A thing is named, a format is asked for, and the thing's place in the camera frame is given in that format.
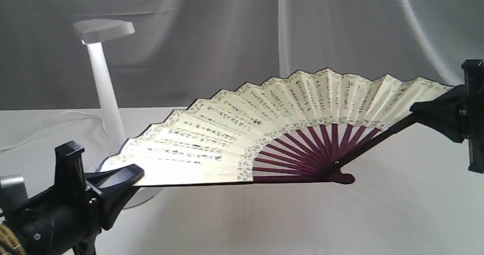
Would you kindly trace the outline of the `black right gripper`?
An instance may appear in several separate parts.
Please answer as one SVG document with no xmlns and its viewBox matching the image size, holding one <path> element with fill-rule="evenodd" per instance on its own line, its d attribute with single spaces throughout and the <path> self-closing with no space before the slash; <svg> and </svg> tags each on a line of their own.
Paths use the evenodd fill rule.
<svg viewBox="0 0 484 255">
<path fill-rule="evenodd" d="M 465 86 L 452 87 L 434 100 L 416 102 L 410 112 L 420 118 L 422 124 L 436 130 L 455 143 L 468 139 L 470 165 L 468 170 L 484 172 L 484 66 L 482 59 L 467 59 L 461 65 L 465 74 Z M 460 109 L 465 105 L 465 120 Z"/>
</svg>

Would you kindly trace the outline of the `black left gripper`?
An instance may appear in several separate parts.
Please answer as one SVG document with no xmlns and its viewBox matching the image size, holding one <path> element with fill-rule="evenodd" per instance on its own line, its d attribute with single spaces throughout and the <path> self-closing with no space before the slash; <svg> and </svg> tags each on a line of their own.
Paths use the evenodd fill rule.
<svg viewBox="0 0 484 255">
<path fill-rule="evenodd" d="M 96 237 L 102 230 L 112 229 L 121 210 L 140 189 L 135 184 L 144 176 L 143 168 L 130 164 L 84 173 L 83 151 L 74 141 L 56 147 L 54 184 L 8 216 L 8 228 L 25 255 L 62 255 L 68 250 L 75 255 L 95 255 Z M 97 194 L 96 214 L 86 184 Z"/>
</svg>

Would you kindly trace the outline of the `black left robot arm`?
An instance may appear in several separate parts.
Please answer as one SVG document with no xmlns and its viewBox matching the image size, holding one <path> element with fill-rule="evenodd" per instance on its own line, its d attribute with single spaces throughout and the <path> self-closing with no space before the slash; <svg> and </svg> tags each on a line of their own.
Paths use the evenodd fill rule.
<svg viewBox="0 0 484 255">
<path fill-rule="evenodd" d="M 33 197 L 23 176 L 1 177 L 2 255 L 96 254 L 97 236 L 113 227 L 144 170 L 130 164 L 86 173 L 83 152 L 74 141 L 55 148 L 54 184 Z"/>
</svg>

